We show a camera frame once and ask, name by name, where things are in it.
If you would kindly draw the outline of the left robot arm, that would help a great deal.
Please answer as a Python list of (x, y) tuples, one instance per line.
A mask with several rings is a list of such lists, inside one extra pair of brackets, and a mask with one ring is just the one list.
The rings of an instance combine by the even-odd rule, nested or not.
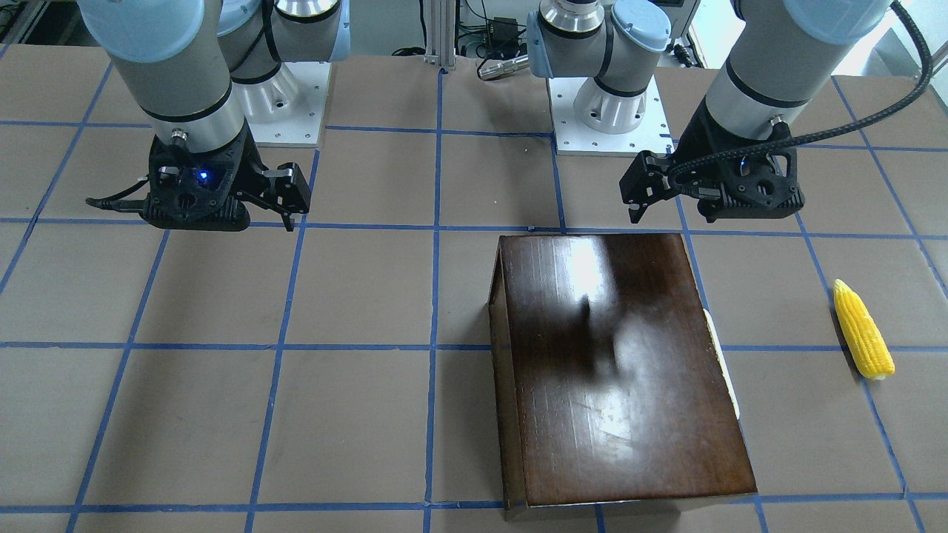
[[(678, 196), (696, 199), (710, 223), (799, 212), (805, 197), (797, 146), (866, 122), (806, 135), (793, 133), (792, 124), (888, 7), (887, 1), (733, 2), (744, 29), (675, 149), (638, 149), (619, 181), (631, 223)], [(525, 37), (532, 74), (582, 80), (575, 114), (589, 128), (619, 134), (640, 124), (673, 28), (667, 11), (651, 1), (541, 1), (528, 15)]]

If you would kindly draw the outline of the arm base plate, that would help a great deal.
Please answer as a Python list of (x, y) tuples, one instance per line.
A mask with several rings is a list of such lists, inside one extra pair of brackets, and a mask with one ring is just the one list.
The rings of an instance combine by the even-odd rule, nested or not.
[(670, 154), (673, 140), (654, 78), (644, 93), (619, 97), (592, 78), (549, 78), (556, 149), (565, 155)]
[(331, 63), (283, 63), (268, 80), (234, 82), (260, 147), (316, 148), (330, 90)]

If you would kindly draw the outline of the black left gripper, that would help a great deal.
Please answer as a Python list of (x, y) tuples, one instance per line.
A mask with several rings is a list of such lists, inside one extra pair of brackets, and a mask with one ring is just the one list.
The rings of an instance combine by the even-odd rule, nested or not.
[(728, 158), (668, 178), (672, 163), (759, 144), (760, 141), (749, 141), (724, 129), (711, 116), (707, 104), (701, 102), (672, 159), (669, 155), (638, 152), (619, 180), (630, 223), (639, 224), (650, 206), (673, 199), (679, 193), (697, 198), (698, 212), (709, 223), (722, 218), (793, 216), (805, 204), (793, 148)]

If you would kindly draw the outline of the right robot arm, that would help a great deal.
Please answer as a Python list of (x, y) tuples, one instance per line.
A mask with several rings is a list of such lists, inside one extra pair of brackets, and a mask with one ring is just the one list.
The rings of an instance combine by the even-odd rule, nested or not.
[(152, 125), (147, 172), (89, 206), (132, 213), (159, 229), (241, 232), (247, 205), (285, 229), (309, 212), (294, 162), (264, 164), (254, 127), (307, 115), (292, 64), (343, 61), (346, 1), (81, 1), (104, 48)]

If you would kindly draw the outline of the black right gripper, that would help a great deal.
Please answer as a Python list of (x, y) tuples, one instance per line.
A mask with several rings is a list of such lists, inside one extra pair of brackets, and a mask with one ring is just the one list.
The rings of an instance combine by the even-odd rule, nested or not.
[(310, 212), (311, 189), (295, 162), (267, 169), (250, 126), (223, 147), (203, 154), (153, 139), (150, 191), (140, 216), (160, 229), (241, 232), (251, 222), (247, 204), (280, 216), (293, 232), (294, 215)]

